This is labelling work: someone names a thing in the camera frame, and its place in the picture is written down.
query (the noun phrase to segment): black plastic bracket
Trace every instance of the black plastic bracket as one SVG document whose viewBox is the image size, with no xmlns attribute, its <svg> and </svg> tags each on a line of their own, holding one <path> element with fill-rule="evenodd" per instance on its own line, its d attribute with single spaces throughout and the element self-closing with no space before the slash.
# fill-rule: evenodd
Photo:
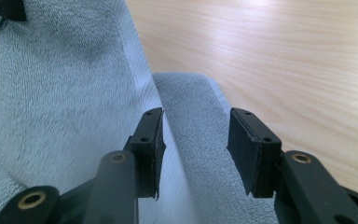
<svg viewBox="0 0 358 224">
<path fill-rule="evenodd" d="M 11 21 L 26 21 L 22 0 L 0 0 L 0 16 Z"/>
<path fill-rule="evenodd" d="M 254 114 L 233 108 L 227 149 L 246 193 L 275 197 L 286 224 L 358 223 L 358 194 L 348 192 L 312 155 L 281 150 L 281 140 Z"/>
<path fill-rule="evenodd" d="M 124 147 L 124 150 L 135 155 L 139 198 L 157 197 L 158 199 L 162 157 L 165 148 L 162 109 L 149 110 L 144 113 L 135 133 L 130 136 Z"/>
</svg>

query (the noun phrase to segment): gray towel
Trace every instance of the gray towel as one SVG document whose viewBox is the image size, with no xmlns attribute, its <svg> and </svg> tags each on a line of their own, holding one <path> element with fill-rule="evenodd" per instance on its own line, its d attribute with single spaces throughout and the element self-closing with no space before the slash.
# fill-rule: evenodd
<svg viewBox="0 0 358 224">
<path fill-rule="evenodd" d="M 24 5 L 28 21 L 0 28 L 0 208 L 24 186 L 65 193 L 94 177 L 142 114 L 161 107 L 124 0 Z M 141 222 L 194 223 L 166 119 L 164 127 L 161 199 L 140 201 Z"/>
<path fill-rule="evenodd" d="M 123 0 L 24 3 L 28 21 L 0 30 L 0 208 L 26 187 L 64 193 L 93 177 L 161 106 L 159 92 L 167 150 L 160 198 L 140 200 L 141 223 L 276 222 L 272 200 L 244 195 L 217 85 L 157 74 L 156 88 Z"/>
<path fill-rule="evenodd" d="M 201 223 L 277 223 L 272 199 L 245 195 L 227 151 L 230 107 L 211 79 L 155 74 Z"/>
</svg>

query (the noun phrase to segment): wooden surface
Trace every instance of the wooden surface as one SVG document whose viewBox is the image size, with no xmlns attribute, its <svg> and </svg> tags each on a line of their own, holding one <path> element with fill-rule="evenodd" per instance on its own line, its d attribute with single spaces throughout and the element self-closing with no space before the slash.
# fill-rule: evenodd
<svg viewBox="0 0 358 224">
<path fill-rule="evenodd" d="M 153 72 L 213 77 L 358 191 L 358 1 L 127 1 Z"/>
</svg>

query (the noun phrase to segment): black mechanical arm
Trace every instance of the black mechanical arm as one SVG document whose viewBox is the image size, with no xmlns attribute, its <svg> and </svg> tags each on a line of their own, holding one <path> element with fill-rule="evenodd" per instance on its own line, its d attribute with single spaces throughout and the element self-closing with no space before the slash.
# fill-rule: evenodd
<svg viewBox="0 0 358 224">
<path fill-rule="evenodd" d="M 358 193 L 342 188 L 312 155 L 281 146 L 253 113 L 231 110 L 227 149 L 247 194 L 275 194 L 280 223 L 358 223 Z M 138 223 L 138 198 L 158 197 L 164 150 L 156 108 L 144 113 L 123 150 L 102 158 L 94 179 L 61 196 L 50 186 L 26 189 L 1 210 L 0 224 Z"/>
</svg>

